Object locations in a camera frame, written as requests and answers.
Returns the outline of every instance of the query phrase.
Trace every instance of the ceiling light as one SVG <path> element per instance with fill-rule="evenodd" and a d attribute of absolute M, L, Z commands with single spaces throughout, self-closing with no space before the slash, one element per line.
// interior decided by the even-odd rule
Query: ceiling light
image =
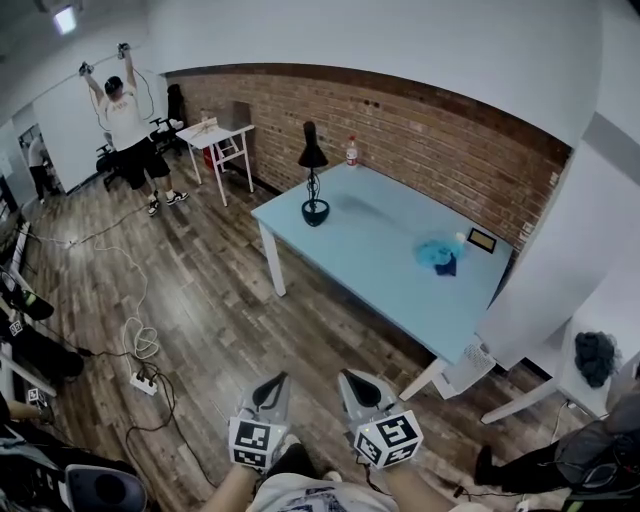
<path fill-rule="evenodd" d="M 76 15 L 73 12 L 73 7 L 65 7 L 62 11 L 53 17 L 53 21 L 58 27 L 60 34 L 67 34 L 76 28 Z"/>

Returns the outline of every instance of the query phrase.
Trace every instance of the black shorts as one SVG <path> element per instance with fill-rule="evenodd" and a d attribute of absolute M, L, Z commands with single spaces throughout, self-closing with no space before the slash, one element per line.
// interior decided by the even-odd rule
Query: black shorts
<path fill-rule="evenodd" d="M 123 176 L 133 190 L 139 189 L 147 181 L 145 169 L 152 178 L 162 178 L 171 172 L 164 158 L 156 153 L 153 142 L 146 137 L 133 146 L 118 151 L 118 159 L 124 171 Z"/>

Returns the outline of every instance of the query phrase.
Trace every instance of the table leg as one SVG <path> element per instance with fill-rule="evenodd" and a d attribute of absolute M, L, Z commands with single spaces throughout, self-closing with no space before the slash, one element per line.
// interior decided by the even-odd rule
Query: table leg
<path fill-rule="evenodd" d="M 193 164 L 193 170 L 196 171 L 196 178 L 198 180 L 198 185 L 202 185 L 202 178 L 200 178 L 200 172 L 198 171 L 198 165 L 196 164 L 196 159 L 193 156 L 193 146 L 187 142 L 187 146 L 189 146 L 189 154 L 191 155 L 191 163 Z"/>
<path fill-rule="evenodd" d="M 269 270 L 271 271 L 273 287 L 276 289 L 276 293 L 282 297 L 287 293 L 287 290 L 284 288 L 284 279 L 282 278 L 282 269 L 280 268 L 280 258 L 278 257 L 276 241 L 271 231 L 269 231 L 269 228 L 260 221 L 258 221 L 258 225 L 260 226 L 262 245 L 264 246 L 264 252 L 267 255 L 267 262 L 269 263 Z"/>
<path fill-rule="evenodd" d="M 449 365 L 443 359 L 436 359 L 429 366 L 427 366 L 427 368 L 418 376 L 416 380 L 409 384 L 407 389 L 400 393 L 400 400 L 409 400 L 409 398 L 411 398 L 423 387 L 429 384 L 429 382 L 431 382 L 436 375 L 440 375 L 447 366 Z"/>
<path fill-rule="evenodd" d="M 247 178 L 249 178 L 249 190 L 253 192 L 253 180 L 251 179 L 251 166 L 249 165 L 249 150 L 247 149 L 247 132 L 242 132 L 242 151 L 244 151 L 244 163 L 247 165 Z"/>
<path fill-rule="evenodd" d="M 549 395 L 557 391 L 557 389 L 558 387 L 556 386 L 555 379 L 548 380 L 534 390 L 529 391 L 529 393 L 526 393 L 521 397 L 512 400 L 502 407 L 498 407 L 497 409 L 488 412 L 480 419 L 480 421 L 482 421 L 482 423 L 484 423 L 485 425 L 488 425 L 489 423 L 493 423 L 494 421 L 498 421 L 502 418 L 506 418 L 507 416 L 511 416 L 512 414 L 515 414 L 522 409 L 526 409 L 527 407 L 531 407 L 533 404 L 539 402 L 540 400 L 547 398 Z"/>
<path fill-rule="evenodd" d="M 211 151 L 211 163 L 213 164 L 213 172 L 216 174 L 216 180 L 218 180 L 218 188 L 220 189 L 220 195 L 222 196 L 222 202 L 225 206 L 227 206 L 227 198 L 224 195 L 224 189 L 222 188 L 222 180 L 220 179 L 220 173 L 218 172 L 218 163 L 216 160 L 216 152 L 213 144 L 209 146 L 209 151 Z"/>

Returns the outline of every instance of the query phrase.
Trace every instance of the black chair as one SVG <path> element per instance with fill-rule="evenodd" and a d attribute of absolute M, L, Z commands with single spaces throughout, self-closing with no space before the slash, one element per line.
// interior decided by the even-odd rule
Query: black chair
<path fill-rule="evenodd" d="M 160 117 L 149 121 L 158 127 L 152 134 L 151 140 L 156 144 L 156 150 L 163 154 L 173 148 L 177 156 L 182 155 L 181 140 L 176 136 L 185 126 L 184 97 L 178 84 L 170 85 L 167 89 L 169 112 L 166 119 Z"/>

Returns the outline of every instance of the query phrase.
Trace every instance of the shoe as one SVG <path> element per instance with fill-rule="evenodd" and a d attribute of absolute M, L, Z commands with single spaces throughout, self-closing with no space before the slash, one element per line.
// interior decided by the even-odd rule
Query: shoe
<path fill-rule="evenodd" d="M 337 471 L 327 471 L 322 477 L 323 480 L 329 480 L 331 482 L 342 482 L 342 475 Z"/>
<path fill-rule="evenodd" d="M 153 217 L 157 213 L 158 208 L 160 208 L 160 201 L 157 199 L 155 201 L 151 201 L 149 203 L 149 215 Z"/>
<path fill-rule="evenodd" d="M 497 485 L 495 470 L 491 446 L 483 446 L 476 459 L 476 473 L 473 482 L 476 485 Z"/>
<path fill-rule="evenodd" d="M 172 204 L 176 204 L 178 201 L 184 201 L 187 197 L 189 197 L 189 192 L 173 192 L 173 198 L 167 199 L 167 204 L 171 206 Z"/>

